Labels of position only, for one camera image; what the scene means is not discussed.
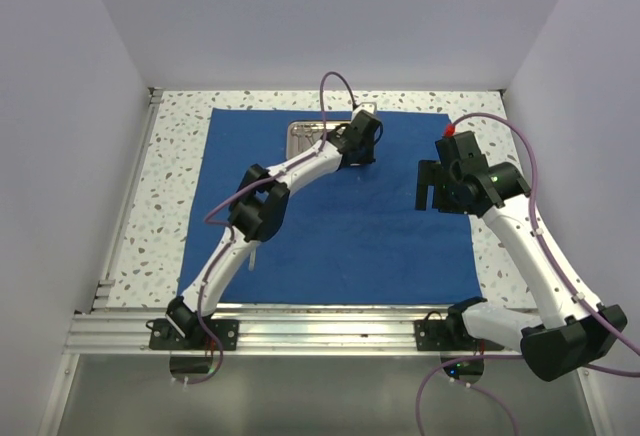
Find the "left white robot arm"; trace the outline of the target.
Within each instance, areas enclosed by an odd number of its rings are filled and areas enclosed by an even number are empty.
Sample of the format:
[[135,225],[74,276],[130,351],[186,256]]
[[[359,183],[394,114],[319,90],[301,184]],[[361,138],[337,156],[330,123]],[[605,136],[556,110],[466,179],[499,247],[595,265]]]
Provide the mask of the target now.
[[363,107],[347,123],[325,129],[309,149],[283,163],[251,166],[235,194],[210,212],[207,221],[227,208],[221,239],[193,282],[167,306],[172,335],[185,348],[201,346],[212,315],[241,264],[280,230],[290,198],[317,179],[343,168],[375,162],[383,123]]

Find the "aluminium mounting rail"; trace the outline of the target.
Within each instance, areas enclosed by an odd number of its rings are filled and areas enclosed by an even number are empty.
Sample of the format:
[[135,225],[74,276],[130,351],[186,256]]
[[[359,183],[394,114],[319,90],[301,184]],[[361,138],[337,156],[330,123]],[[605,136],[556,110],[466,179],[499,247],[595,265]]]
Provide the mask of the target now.
[[[223,304],[214,324],[233,320],[231,356],[409,356],[414,323],[444,316],[444,306],[304,306]],[[72,318],[65,354],[160,355],[150,348],[151,322],[162,310],[104,310]]]

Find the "steel forceps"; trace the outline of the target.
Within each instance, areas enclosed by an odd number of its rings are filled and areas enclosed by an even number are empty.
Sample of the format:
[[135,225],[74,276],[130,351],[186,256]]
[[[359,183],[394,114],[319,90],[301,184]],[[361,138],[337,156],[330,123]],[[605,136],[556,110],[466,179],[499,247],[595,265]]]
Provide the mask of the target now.
[[248,259],[248,270],[249,271],[253,271],[255,269],[256,260],[257,260],[257,248],[253,248],[252,251],[249,254],[249,259]]

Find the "steel instrument tray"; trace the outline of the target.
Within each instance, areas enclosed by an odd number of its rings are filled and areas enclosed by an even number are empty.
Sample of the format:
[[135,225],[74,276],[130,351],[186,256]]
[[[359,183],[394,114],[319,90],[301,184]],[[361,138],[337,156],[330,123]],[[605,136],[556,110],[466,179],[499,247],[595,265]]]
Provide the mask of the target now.
[[[293,121],[286,131],[286,159],[292,159],[309,150],[316,143],[322,141],[324,130],[329,135],[333,130],[339,129],[349,124],[346,120],[328,121],[326,125],[322,121],[298,120]],[[329,136],[326,136],[324,149],[330,146]]]

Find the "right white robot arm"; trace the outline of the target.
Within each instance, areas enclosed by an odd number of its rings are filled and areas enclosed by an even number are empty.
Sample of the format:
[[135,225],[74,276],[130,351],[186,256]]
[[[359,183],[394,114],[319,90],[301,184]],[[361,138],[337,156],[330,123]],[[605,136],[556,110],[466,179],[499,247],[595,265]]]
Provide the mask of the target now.
[[544,381],[604,357],[627,318],[604,305],[561,254],[544,223],[529,210],[533,191],[510,162],[490,165],[473,132],[449,132],[435,144],[439,158],[418,165],[415,207],[482,220],[499,239],[535,302],[533,315],[472,297],[441,319],[414,324],[420,350],[489,349],[519,352]]

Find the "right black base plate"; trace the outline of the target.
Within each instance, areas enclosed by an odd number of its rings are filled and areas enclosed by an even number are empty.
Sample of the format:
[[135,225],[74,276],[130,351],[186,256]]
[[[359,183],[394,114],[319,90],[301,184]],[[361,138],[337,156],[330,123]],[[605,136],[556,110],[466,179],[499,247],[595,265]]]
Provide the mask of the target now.
[[455,343],[446,323],[446,317],[439,311],[429,311],[427,315],[413,322],[416,349],[426,351],[452,351]]

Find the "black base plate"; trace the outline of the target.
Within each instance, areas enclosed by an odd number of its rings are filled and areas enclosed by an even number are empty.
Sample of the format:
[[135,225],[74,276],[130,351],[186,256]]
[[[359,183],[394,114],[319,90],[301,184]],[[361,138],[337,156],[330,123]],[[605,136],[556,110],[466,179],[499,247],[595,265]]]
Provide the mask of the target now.
[[439,311],[429,311],[427,315],[413,322],[416,349],[426,351],[452,351],[455,343],[446,323],[446,317]]
[[155,351],[203,351],[212,347],[212,333],[218,338],[224,351],[236,350],[239,334],[237,320],[207,319],[205,324],[208,332],[196,323],[191,334],[183,337],[166,319],[149,320],[145,324],[151,332],[148,347]]

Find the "blue surgical cloth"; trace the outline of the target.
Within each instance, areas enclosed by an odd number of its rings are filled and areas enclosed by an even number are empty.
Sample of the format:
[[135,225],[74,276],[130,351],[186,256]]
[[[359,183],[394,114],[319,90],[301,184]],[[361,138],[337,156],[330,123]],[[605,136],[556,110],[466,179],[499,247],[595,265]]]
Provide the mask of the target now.
[[[282,162],[286,133],[309,111],[216,109],[191,208],[178,286],[187,288],[219,243],[207,214],[246,170]],[[295,194],[278,233],[242,265],[226,303],[456,303],[480,294],[468,217],[415,209],[418,164],[437,156],[448,116],[384,112],[375,162],[326,175]]]

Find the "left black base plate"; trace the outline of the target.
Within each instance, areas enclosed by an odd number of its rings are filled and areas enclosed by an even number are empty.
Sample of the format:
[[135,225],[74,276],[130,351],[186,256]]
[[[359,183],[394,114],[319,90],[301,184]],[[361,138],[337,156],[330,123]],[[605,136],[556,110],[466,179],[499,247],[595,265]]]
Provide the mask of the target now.
[[237,320],[207,319],[205,324],[208,332],[196,323],[191,334],[183,337],[166,319],[149,320],[145,324],[151,332],[148,347],[155,351],[203,351],[212,347],[212,333],[218,338],[224,351],[236,350],[239,334]]

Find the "steel scissors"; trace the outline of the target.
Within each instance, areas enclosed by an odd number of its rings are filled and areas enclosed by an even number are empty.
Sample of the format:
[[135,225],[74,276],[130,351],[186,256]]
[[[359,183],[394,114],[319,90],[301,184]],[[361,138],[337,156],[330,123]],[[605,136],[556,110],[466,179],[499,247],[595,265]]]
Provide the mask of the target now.
[[299,144],[313,145],[322,138],[323,129],[317,124],[295,124],[290,130],[291,137]]

